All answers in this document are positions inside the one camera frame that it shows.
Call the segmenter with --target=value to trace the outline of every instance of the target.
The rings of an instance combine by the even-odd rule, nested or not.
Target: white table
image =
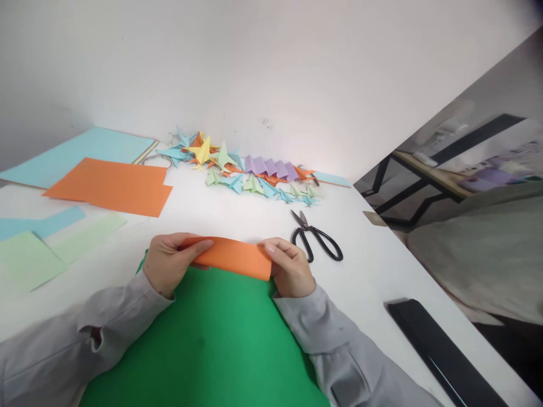
[[[322,184],[319,206],[287,205],[223,185],[206,187],[205,175],[180,164],[166,176],[173,191],[159,218],[126,215],[129,222],[114,236],[72,264],[68,271],[22,298],[0,305],[0,340],[32,322],[84,301],[96,290],[126,283],[134,275],[149,240],[156,234],[194,232],[256,243],[279,236],[290,239],[296,223],[290,209],[304,210],[310,224],[328,233],[344,260],[330,259],[309,235],[318,283],[337,306],[413,379],[445,406],[453,403],[388,315],[384,302],[415,298],[498,394],[511,406],[542,405],[517,374],[477,332],[407,248],[386,227],[372,225],[372,210],[354,188]],[[0,216],[42,218],[74,205],[41,197],[42,190],[8,185],[0,189]],[[109,212],[80,205],[91,222]],[[61,239],[53,236],[48,239]]]

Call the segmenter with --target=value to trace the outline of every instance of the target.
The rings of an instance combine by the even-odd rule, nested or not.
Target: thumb
[[[197,243],[194,243],[192,246],[181,250],[181,252],[177,254],[178,259],[182,259],[183,261],[186,261],[188,262],[188,264],[190,264],[196,257],[208,250],[211,246],[213,246],[213,240],[207,239],[199,241]]]
[[[266,243],[264,245],[264,249],[266,250],[266,253],[270,257],[270,259],[278,266],[280,266],[283,270],[288,272],[294,268],[294,260],[292,260],[284,251],[282,251],[277,246],[271,243]]]

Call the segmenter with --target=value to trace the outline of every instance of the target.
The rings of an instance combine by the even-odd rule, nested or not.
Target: hand
[[[203,240],[178,251],[183,240],[197,236],[192,233],[174,233],[172,235],[158,235],[151,240],[143,272],[154,290],[161,296],[170,298],[173,295],[175,287],[185,276],[188,266],[208,269],[208,267],[192,264],[192,261],[209,249],[213,245],[213,240]]]
[[[315,291],[317,283],[302,249],[279,237],[262,240],[259,245],[273,261],[271,275],[281,297],[301,298]]]

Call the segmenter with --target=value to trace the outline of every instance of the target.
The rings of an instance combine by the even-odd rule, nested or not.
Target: finger
[[[188,239],[189,237],[199,237],[199,235],[184,232],[172,233],[171,235],[162,235],[162,238],[167,243],[167,245],[175,249],[181,246],[181,243],[183,243],[183,241],[185,239]]]
[[[289,272],[295,269],[296,263],[294,260],[292,260],[287,253],[280,250],[279,247],[272,243],[265,243],[264,249],[266,250],[266,254],[270,257],[271,261],[273,261],[283,270]]]
[[[209,266],[200,265],[198,263],[191,263],[191,267],[195,267],[200,270],[209,270]]]
[[[209,240],[209,239],[202,240],[197,243],[194,243],[192,246],[189,246],[184,250],[181,250],[178,254],[176,254],[176,256],[177,258],[183,259],[184,261],[187,261],[190,264],[196,257],[201,255],[211,246],[213,246],[213,240]]]
[[[262,240],[258,245],[259,246],[265,246],[266,244],[272,244],[285,252],[290,258],[295,258],[296,255],[300,256],[303,254],[303,250],[300,249],[298,246],[293,245],[289,241],[285,239],[281,239],[280,237],[272,237],[271,239],[265,239]]]

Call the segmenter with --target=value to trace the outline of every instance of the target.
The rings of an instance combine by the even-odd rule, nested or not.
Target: scissor handle
[[[292,235],[292,239],[290,240],[291,243],[295,246],[296,244],[296,237],[298,234],[301,235],[301,240],[304,242],[305,251],[307,252],[307,262],[311,263],[313,261],[313,251],[311,250],[311,247],[309,246],[309,242],[307,241],[307,238],[305,237],[305,233],[301,228],[296,228],[294,231],[294,234]]]
[[[313,232],[313,234],[315,235],[315,237],[317,238],[319,244],[321,245],[321,247],[324,249],[324,251],[326,252],[327,255],[329,255],[332,259],[336,260],[336,261],[341,261],[343,260],[343,253],[341,252],[341,249],[339,248],[338,244],[334,241],[334,239],[332,239],[330,236],[328,236],[325,232],[323,232],[322,230],[319,230],[317,229],[315,226],[309,226],[309,229],[311,229],[311,231]],[[326,245],[326,243],[324,243],[323,239],[321,239],[321,236],[322,235],[323,237],[327,238],[328,241],[330,243],[332,243],[332,246],[334,247],[335,251],[338,253],[338,255],[336,256],[334,253],[332,253],[332,251],[328,248],[328,246]]]

